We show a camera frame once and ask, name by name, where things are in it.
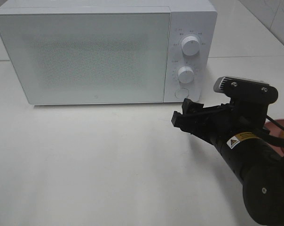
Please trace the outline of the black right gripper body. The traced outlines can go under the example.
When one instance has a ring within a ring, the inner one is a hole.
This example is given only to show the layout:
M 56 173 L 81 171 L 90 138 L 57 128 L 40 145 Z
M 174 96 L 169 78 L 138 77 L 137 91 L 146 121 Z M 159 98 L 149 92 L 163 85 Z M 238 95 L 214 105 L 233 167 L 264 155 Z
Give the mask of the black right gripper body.
M 210 144 L 216 144 L 219 139 L 226 140 L 240 132 L 263 128 L 267 106 L 252 103 L 221 104 L 203 107 L 195 114 L 198 116 L 191 134 Z

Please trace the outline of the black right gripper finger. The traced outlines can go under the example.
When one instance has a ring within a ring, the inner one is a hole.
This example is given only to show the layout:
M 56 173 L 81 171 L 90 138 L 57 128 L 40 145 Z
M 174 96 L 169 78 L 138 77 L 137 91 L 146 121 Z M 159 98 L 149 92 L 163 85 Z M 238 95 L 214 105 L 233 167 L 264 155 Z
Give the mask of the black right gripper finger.
M 193 133 L 194 125 L 191 118 L 177 111 L 174 111 L 171 123 L 174 127 L 179 128 L 183 132 Z
M 193 114 L 200 112 L 204 107 L 204 104 L 202 103 L 196 103 L 192 100 L 185 98 L 182 103 L 182 113 L 183 114 Z

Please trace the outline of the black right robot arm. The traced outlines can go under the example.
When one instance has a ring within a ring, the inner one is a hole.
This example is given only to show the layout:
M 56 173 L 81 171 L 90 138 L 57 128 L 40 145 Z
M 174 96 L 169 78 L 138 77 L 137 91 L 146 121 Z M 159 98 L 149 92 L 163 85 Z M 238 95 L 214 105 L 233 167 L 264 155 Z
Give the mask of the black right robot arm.
M 204 107 L 185 99 L 171 122 L 216 148 L 242 184 L 244 205 L 256 223 L 284 226 L 284 156 L 268 144 L 267 108 L 238 100 Z

